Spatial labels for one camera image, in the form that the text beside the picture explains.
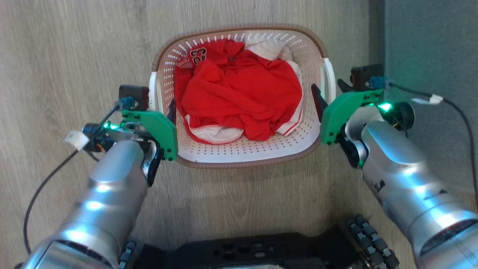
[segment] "white cable tie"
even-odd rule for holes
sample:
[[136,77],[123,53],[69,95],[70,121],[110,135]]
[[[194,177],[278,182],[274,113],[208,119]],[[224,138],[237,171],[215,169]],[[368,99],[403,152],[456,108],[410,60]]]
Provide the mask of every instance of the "white cable tie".
[[439,103],[441,103],[443,101],[443,97],[441,96],[438,96],[438,95],[432,95],[430,97],[430,104],[431,105],[438,105]]
[[420,104],[420,105],[429,105],[430,104],[429,101],[423,100],[423,99],[420,99],[420,98],[412,98],[412,101],[417,103],[417,104]]
[[427,101],[427,100],[423,100],[423,99],[420,99],[420,98],[412,98],[412,101],[417,103],[417,104],[420,104],[420,105],[438,105],[439,103],[441,103],[443,100],[443,97],[441,96],[438,96],[438,95],[432,95],[430,97],[430,100]]
[[72,144],[78,151],[80,151],[88,144],[89,138],[84,133],[73,130],[66,136],[65,142]]

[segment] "wooden floor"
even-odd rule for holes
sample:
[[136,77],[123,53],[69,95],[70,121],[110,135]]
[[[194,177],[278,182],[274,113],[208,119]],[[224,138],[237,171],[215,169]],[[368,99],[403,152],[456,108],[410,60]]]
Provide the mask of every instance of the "wooden floor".
[[[26,259],[24,212],[43,178],[73,151],[66,134],[99,121],[120,84],[147,85],[157,50],[172,36],[246,22],[313,30],[337,78],[379,60],[377,3],[368,0],[0,1],[0,268]],[[32,246],[59,226],[93,166],[81,153],[45,187],[28,227]],[[370,218],[402,268],[413,267],[407,241],[338,146],[244,170],[164,163],[133,235],[166,249],[221,237],[317,235],[356,213]]]

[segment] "black cable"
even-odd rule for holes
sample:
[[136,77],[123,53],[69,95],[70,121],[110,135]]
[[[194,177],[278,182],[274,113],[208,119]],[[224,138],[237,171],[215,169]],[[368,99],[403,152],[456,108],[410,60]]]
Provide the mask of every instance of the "black cable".
[[27,211],[25,213],[25,220],[23,221],[23,242],[25,243],[25,248],[27,249],[27,253],[30,254],[32,252],[32,249],[30,248],[30,243],[28,242],[28,234],[27,234],[27,226],[28,226],[28,219],[30,217],[30,211],[32,211],[33,204],[35,203],[36,198],[38,197],[38,194],[40,194],[40,191],[45,187],[45,185],[48,183],[48,181],[63,167],[67,162],[69,162],[76,154],[78,153],[78,150],[75,150],[70,156],[68,156],[59,166],[53,170],[48,177],[46,177],[43,182],[40,184],[40,186],[36,189],[35,194],[33,195],[32,199],[30,200],[30,204],[28,204]]
[[[389,85],[391,87],[395,87],[399,90],[403,90],[405,92],[409,92],[409,93],[412,93],[412,94],[422,95],[422,96],[426,96],[426,97],[432,97],[432,94],[430,94],[430,93],[422,92],[422,91],[418,91],[418,90],[412,90],[412,89],[405,88],[405,87],[402,87],[400,85],[397,85],[395,83],[390,82]],[[461,118],[463,119],[463,122],[465,123],[465,126],[467,127],[468,137],[470,139],[471,175],[472,175],[472,178],[473,178],[473,188],[475,190],[475,202],[476,202],[476,207],[477,207],[477,210],[478,210],[478,182],[477,182],[477,172],[476,172],[476,165],[475,165],[475,140],[473,138],[473,132],[471,131],[471,125],[470,125],[470,122],[468,121],[468,118],[465,116],[463,111],[457,105],[455,105],[453,102],[451,102],[450,100],[448,100],[446,98],[443,98],[442,102],[447,103],[451,107],[453,107],[458,112],[458,114],[460,114]]]
[[110,118],[111,115],[113,115],[113,113],[118,109],[120,109],[120,105],[117,104],[113,107],[113,109],[108,112],[108,114],[106,114],[106,116],[101,120],[101,122],[99,122],[97,129],[94,130],[93,134],[91,135],[92,138],[99,134],[99,132],[101,132],[101,130],[103,129],[103,124],[105,124],[106,120]]
[[[106,116],[101,120],[100,124],[98,125],[98,128],[93,132],[90,141],[93,141],[93,138],[101,132],[103,129],[103,124],[105,124],[106,120],[111,117],[111,115],[120,108],[120,105],[116,104],[111,111],[106,114]],[[25,243],[25,248],[27,250],[27,253],[30,254],[32,252],[32,249],[30,248],[30,243],[28,242],[28,233],[27,233],[27,227],[28,227],[28,219],[30,218],[30,212],[32,211],[33,204],[35,203],[36,198],[40,194],[41,190],[45,185],[48,183],[48,181],[67,163],[69,162],[76,154],[78,153],[78,150],[75,150],[70,156],[68,156],[59,166],[57,166],[40,184],[40,186],[36,189],[35,194],[33,195],[32,199],[30,200],[30,204],[28,204],[27,211],[25,213],[25,219],[23,221],[23,242]],[[90,157],[95,160],[99,161],[98,158],[96,158],[91,152],[87,151],[87,154],[90,155]]]
[[93,155],[93,153],[91,153],[91,151],[85,150],[85,152],[86,152],[94,161],[99,162],[99,159],[96,158],[96,157]]
[[395,118],[393,115],[390,114],[390,116],[397,122],[397,124],[403,129],[403,131],[405,132],[405,137],[408,138],[408,131],[407,129],[405,128],[405,126],[403,126],[403,124],[397,119]]

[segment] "red clothing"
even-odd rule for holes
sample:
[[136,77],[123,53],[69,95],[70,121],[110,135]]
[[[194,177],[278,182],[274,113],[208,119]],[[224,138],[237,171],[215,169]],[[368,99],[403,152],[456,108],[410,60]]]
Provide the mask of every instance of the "red clothing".
[[198,45],[179,60],[174,96],[180,114],[189,115],[190,135],[189,128],[224,126],[264,141],[302,105],[301,84],[287,61],[269,61],[243,48],[241,42],[220,40]]

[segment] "white plastic basket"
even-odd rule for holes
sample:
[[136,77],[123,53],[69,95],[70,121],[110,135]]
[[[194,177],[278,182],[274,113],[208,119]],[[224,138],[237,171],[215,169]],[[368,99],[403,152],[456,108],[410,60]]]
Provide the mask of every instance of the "white plastic basket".
[[251,24],[212,29],[184,34],[167,42],[153,62],[149,85],[150,110],[157,110],[165,115],[169,113],[169,104],[174,98],[174,66],[190,48],[219,39],[244,41],[248,38],[246,31],[281,40],[290,47],[293,60],[302,71],[302,122],[288,136],[276,134],[263,142],[242,137],[230,144],[207,145],[194,141],[187,134],[182,116],[176,113],[178,162],[184,165],[196,168],[260,166],[304,157],[320,144],[320,122],[310,88],[313,83],[317,84],[322,91],[322,97],[331,103],[336,97],[335,76],[322,41],[313,32],[297,25]]

